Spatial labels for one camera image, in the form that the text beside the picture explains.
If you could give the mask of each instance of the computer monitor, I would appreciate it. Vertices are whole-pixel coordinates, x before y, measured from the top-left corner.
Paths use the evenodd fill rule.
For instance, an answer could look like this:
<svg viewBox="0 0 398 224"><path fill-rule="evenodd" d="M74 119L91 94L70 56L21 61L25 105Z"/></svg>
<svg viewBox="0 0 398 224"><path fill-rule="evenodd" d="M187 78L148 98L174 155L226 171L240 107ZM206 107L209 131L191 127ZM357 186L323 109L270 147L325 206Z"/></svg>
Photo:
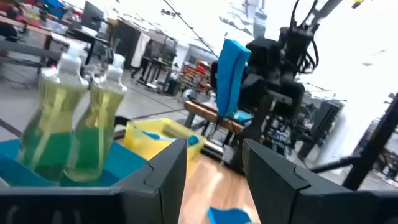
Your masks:
<svg viewBox="0 0 398 224"><path fill-rule="evenodd" d="M104 12L101 9L98 9L98 7L86 1L83 17L81 18L81 24L83 26L99 31L103 17Z"/></svg>

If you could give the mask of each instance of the dish soap bottle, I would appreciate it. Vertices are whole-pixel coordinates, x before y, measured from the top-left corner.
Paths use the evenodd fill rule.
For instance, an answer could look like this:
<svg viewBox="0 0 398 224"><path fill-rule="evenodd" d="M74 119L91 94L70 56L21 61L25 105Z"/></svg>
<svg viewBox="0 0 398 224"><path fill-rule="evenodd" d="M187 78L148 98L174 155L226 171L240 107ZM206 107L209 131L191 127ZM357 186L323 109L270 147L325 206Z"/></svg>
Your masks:
<svg viewBox="0 0 398 224"><path fill-rule="evenodd" d="M62 177L72 140L72 114L88 89L79 74L82 50L71 43L57 68L42 72L39 108L21 137L18 161L53 182Z"/></svg>
<svg viewBox="0 0 398 224"><path fill-rule="evenodd" d="M65 175L74 182L97 179L113 142L114 116L127 92L121 83L124 57L116 54L105 75L95 78L90 89L90 105L74 132Z"/></svg>

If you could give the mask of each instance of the yellow bag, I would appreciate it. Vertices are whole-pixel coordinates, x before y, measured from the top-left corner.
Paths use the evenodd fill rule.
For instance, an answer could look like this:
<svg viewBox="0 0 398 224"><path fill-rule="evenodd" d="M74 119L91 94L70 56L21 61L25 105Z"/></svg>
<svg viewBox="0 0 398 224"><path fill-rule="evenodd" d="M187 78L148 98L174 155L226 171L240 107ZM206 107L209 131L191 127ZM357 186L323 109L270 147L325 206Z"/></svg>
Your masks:
<svg viewBox="0 0 398 224"><path fill-rule="evenodd" d="M146 160L152 159L174 140L156 140L147 134L144 134L143 131L158 134L159 136L166 138L189 138L190 136L196 136L198 138L198 142L188 146L187 165L189 165L190 161L199 155L200 150L206 143L206 139L203 136L194 133L192 130L168 118L130 121L126 126L124 146Z"/></svg>

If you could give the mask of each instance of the blue bin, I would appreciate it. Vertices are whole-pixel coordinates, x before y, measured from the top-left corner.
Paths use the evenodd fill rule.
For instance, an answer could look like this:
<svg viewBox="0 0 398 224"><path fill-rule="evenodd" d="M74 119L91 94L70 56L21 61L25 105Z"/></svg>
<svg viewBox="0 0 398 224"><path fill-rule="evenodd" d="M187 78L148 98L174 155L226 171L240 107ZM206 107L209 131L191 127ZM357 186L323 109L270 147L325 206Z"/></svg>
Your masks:
<svg viewBox="0 0 398 224"><path fill-rule="evenodd" d="M32 172L16 161L19 150L19 140L0 142L0 177L13 187L45 187L55 184ZM119 180L140 169L146 160L131 152L117 142L113 142L109 157L101 177L90 183L74 183L64 177L61 186L76 187L110 187Z"/></svg>

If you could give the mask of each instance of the white wall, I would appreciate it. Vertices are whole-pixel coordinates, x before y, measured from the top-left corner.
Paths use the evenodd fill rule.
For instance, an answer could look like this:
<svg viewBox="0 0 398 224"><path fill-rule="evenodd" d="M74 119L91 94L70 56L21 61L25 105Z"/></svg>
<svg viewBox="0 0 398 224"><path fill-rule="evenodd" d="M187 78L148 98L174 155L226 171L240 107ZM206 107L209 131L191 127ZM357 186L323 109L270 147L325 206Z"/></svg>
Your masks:
<svg viewBox="0 0 398 224"><path fill-rule="evenodd" d="M207 52L207 51L205 51L199 47L196 47L194 45L190 45L188 54L185 57L185 60L188 60L190 56L193 56L199 60L207 61L209 63L211 63L212 61L217 59L217 57L214 56L212 53Z"/></svg>
<svg viewBox="0 0 398 224"><path fill-rule="evenodd" d="M393 29L398 19L394 1L365 1L357 9L343 1L317 32L320 65L314 83L331 89L348 102L339 117L339 125L321 148L318 164L350 155L370 122L381 114L382 102L390 92L398 91L398 69L394 54L371 54L380 50L394 52L397 38ZM362 62L373 61L365 67Z"/></svg>

